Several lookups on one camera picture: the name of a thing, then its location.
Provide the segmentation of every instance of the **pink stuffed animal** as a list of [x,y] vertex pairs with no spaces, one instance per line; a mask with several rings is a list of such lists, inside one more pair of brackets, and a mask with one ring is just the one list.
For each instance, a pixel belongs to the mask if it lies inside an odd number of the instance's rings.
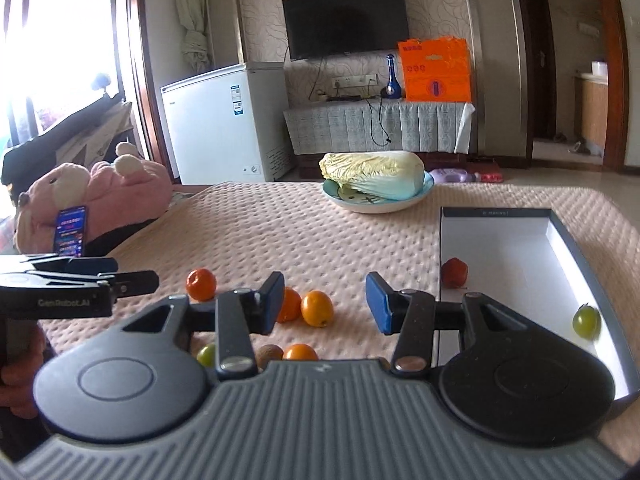
[[169,207],[172,183],[162,164],[140,160],[133,144],[121,142],[113,164],[91,172],[66,162],[36,180],[18,199],[15,245],[22,254],[50,253],[58,212],[87,208],[85,241],[111,230],[158,218]]

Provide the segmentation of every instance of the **blue vase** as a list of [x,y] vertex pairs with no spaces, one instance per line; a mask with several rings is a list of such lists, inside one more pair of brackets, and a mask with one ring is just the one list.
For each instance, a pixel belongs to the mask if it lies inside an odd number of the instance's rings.
[[400,83],[396,79],[396,68],[394,66],[394,55],[388,54],[386,56],[386,62],[389,65],[389,81],[386,83],[385,91],[387,99],[399,99],[402,97],[402,89]]

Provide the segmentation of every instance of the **doorway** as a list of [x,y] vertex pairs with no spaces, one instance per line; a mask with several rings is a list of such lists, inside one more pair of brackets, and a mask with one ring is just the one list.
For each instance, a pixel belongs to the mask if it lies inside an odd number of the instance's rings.
[[[520,9],[527,56],[528,162],[621,170],[628,60],[620,0],[520,0]],[[551,52],[555,63],[543,67]]]
[[532,56],[529,99],[532,99],[534,142],[535,139],[553,140],[556,134],[556,50],[549,0],[524,0],[524,6],[524,26],[528,29]]

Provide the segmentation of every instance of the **white freezer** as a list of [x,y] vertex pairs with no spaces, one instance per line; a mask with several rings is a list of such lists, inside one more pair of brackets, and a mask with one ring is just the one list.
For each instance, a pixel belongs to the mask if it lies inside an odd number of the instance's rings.
[[280,62],[244,63],[162,88],[182,184],[271,182],[292,168]]

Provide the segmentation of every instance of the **curtain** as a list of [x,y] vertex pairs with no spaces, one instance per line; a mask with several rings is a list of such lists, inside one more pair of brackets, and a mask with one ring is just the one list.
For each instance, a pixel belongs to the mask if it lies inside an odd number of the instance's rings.
[[197,72],[209,69],[207,37],[204,35],[205,0],[175,0],[178,19],[187,32],[182,40],[182,55]]

